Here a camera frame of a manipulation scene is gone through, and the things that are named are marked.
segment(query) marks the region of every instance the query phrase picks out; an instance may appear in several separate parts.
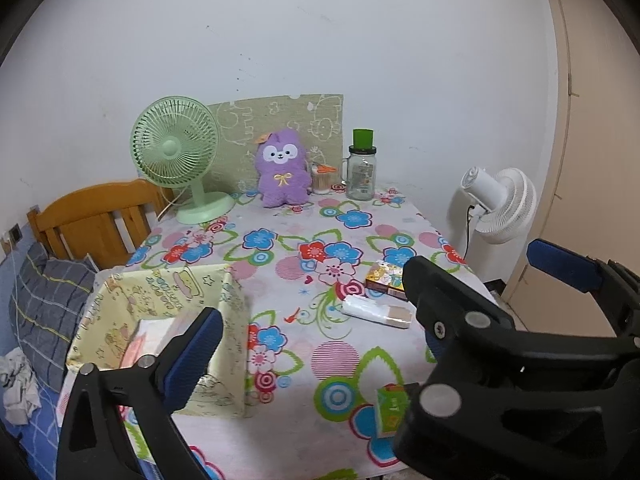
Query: door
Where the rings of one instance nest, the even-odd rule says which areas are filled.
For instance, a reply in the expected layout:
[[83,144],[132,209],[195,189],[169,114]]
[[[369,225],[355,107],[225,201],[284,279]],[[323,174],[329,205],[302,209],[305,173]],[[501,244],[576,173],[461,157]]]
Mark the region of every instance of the door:
[[[602,0],[558,3],[568,122],[540,237],[640,274],[640,55]],[[533,332],[614,335],[590,295],[529,266],[504,299]]]

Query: fan base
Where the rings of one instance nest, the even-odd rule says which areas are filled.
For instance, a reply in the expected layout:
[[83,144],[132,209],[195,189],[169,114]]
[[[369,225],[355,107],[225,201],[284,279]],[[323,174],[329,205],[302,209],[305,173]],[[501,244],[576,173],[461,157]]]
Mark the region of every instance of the fan base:
[[195,205],[193,199],[189,199],[178,208],[177,221],[188,225],[210,222],[227,214],[236,204],[233,198],[221,191],[205,193],[204,200],[203,205]]

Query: green box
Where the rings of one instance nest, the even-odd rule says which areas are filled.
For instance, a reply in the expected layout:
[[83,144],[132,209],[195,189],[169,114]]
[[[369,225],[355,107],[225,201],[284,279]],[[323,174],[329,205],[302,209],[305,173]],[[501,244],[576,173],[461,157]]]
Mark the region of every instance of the green box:
[[377,389],[376,430],[379,438],[394,436],[400,427],[409,396],[402,384],[388,384]]

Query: floral tablecloth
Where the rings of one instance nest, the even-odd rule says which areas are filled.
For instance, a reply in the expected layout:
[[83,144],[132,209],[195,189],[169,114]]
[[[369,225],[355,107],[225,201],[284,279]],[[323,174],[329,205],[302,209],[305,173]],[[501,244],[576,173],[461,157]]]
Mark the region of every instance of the floral tablecloth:
[[372,263],[422,254],[491,299],[464,260],[395,189],[352,202],[343,186],[302,206],[265,209],[256,192],[209,224],[163,219],[129,269],[227,262],[250,306],[245,418],[174,415],[194,455],[220,480],[354,479],[402,469],[377,438],[374,393],[423,382],[434,367],[424,330],[344,316],[366,294]]

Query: gray plaid pillow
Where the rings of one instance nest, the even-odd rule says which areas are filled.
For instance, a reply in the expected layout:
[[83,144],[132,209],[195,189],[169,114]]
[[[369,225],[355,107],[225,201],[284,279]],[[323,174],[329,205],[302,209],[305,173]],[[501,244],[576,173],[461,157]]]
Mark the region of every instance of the gray plaid pillow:
[[62,389],[66,354],[94,275],[82,261],[49,259],[36,242],[27,252],[9,300],[16,339],[38,378],[57,392]]

